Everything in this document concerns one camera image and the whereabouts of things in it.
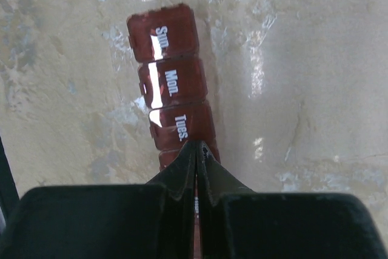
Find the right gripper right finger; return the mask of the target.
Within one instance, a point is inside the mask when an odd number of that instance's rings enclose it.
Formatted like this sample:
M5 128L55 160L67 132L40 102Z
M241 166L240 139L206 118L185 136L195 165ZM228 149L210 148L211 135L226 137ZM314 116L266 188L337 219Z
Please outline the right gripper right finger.
M204 258L386 258L364 204L347 193L255 192L196 146Z

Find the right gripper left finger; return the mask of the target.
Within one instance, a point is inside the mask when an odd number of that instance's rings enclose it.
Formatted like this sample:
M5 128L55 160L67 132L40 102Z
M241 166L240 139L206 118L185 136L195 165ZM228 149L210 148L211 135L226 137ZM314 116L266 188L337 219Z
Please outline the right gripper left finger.
M1 236L2 258L192 258L196 143L145 184L28 191Z

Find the red weekly pill organizer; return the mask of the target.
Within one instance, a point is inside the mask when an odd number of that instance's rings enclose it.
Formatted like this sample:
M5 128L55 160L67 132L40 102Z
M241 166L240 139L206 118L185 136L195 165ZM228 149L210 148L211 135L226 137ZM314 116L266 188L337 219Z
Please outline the red weekly pill organizer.
M127 19L129 43L139 62L139 87L149 109L159 172L168 175L185 143L201 140L219 158L193 10L177 4Z

